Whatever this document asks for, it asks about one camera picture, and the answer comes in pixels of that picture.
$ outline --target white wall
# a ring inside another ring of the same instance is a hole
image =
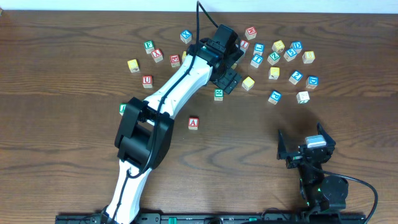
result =
[[[217,12],[398,13],[398,0],[201,0]],[[0,0],[5,10],[194,11],[196,0]]]

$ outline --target wooden table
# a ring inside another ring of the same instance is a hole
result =
[[[305,206],[299,173],[276,159],[277,130],[293,142],[316,134],[320,121],[337,142],[323,167],[363,179],[379,192],[371,223],[398,222],[398,17],[362,14],[211,13],[244,37],[258,35],[237,71],[256,84],[240,85],[214,102],[211,83],[197,91],[175,119],[170,151],[148,178],[141,207],[172,213],[261,212]],[[201,15],[200,37],[215,28]],[[169,55],[188,47],[179,33],[196,35],[194,13],[4,11],[0,17],[0,223],[53,223],[59,213],[92,213],[110,203],[118,178],[113,146],[119,104],[144,99],[177,70]],[[155,63],[143,42],[164,53]],[[250,66],[253,45],[300,40],[302,53],[281,59],[278,80],[270,65]],[[127,61],[138,59],[141,72]],[[305,78],[288,82],[294,70]],[[141,77],[152,75],[153,89]],[[316,75],[311,100],[295,95]],[[267,102],[272,90],[283,94]],[[189,131],[190,115],[200,118]],[[347,211],[368,213],[372,192],[349,183]]]

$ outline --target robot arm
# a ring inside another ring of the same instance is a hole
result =
[[[243,55],[237,40],[238,35],[232,29],[220,25],[212,39],[201,40],[197,52],[194,52],[194,45],[188,48],[184,63],[162,88],[144,101],[133,98],[126,105],[115,139],[120,172],[112,202],[106,209],[108,220],[114,217],[117,223],[128,224],[136,217],[147,177],[169,150],[174,117],[194,92],[209,80],[228,94],[239,83],[241,75],[231,68]],[[188,70],[194,53],[196,57],[191,70],[166,96],[158,113],[156,108],[161,98]],[[155,121],[158,124],[153,141],[153,132],[139,122],[154,125]],[[134,179],[126,177],[137,174],[141,175]]]

